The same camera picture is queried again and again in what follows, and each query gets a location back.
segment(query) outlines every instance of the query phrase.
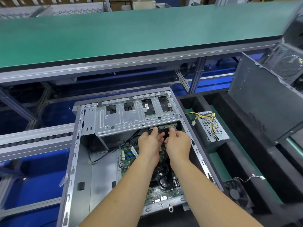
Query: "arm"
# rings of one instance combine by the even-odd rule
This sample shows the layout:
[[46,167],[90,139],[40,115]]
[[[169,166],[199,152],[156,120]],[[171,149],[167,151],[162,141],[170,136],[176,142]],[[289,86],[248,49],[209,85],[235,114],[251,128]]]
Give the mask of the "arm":
[[139,155],[112,191],[85,218],[79,227],[135,227],[143,211],[152,173],[159,162],[159,148],[165,133],[155,127],[138,140]]
[[171,167],[200,226],[240,227],[243,223],[247,227],[262,226],[190,162],[191,143],[187,134],[171,129],[165,143]]

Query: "motherboard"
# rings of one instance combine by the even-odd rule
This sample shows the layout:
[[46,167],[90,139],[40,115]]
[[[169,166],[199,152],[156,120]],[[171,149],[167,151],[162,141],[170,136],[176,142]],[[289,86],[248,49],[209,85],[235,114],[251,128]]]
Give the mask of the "motherboard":
[[[175,124],[159,126],[158,129],[160,132],[163,129],[169,129],[171,127],[175,128]],[[121,168],[121,174],[123,177],[136,159],[136,154],[138,155],[139,153],[138,141],[133,141],[131,144],[126,144],[123,147],[120,147],[119,151],[120,162],[118,163],[118,167]],[[169,157],[164,144],[159,148],[159,155],[159,163],[153,172],[150,185],[147,189],[145,206],[184,194],[179,180],[170,167]]]

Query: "person's right hand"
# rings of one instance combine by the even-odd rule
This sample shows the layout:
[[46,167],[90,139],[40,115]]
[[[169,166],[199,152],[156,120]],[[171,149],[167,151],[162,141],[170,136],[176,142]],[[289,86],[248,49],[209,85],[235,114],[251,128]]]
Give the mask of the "person's right hand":
[[172,169],[183,161],[189,161],[189,150],[191,147],[190,137],[182,132],[175,131],[173,128],[169,131],[169,137],[165,139],[166,152],[169,155]]

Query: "forearm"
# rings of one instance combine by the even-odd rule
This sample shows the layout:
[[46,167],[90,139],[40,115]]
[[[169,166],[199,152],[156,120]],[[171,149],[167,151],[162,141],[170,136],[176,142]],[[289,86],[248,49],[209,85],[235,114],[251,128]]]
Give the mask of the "forearm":
[[174,171],[185,198],[200,226],[262,226],[240,206],[223,194],[189,160],[178,163]]
[[138,224],[153,173],[149,160],[140,155],[115,188],[79,227],[135,227]]

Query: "black cooling fan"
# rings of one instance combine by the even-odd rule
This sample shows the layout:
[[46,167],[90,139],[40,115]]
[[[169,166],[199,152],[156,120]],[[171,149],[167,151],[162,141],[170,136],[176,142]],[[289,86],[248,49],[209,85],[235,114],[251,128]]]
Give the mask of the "black cooling fan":
[[239,179],[235,178],[224,182],[230,198],[241,206],[246,212],[252,214],[252,207],[254,204],[249,198],[247,192],[244,190]]

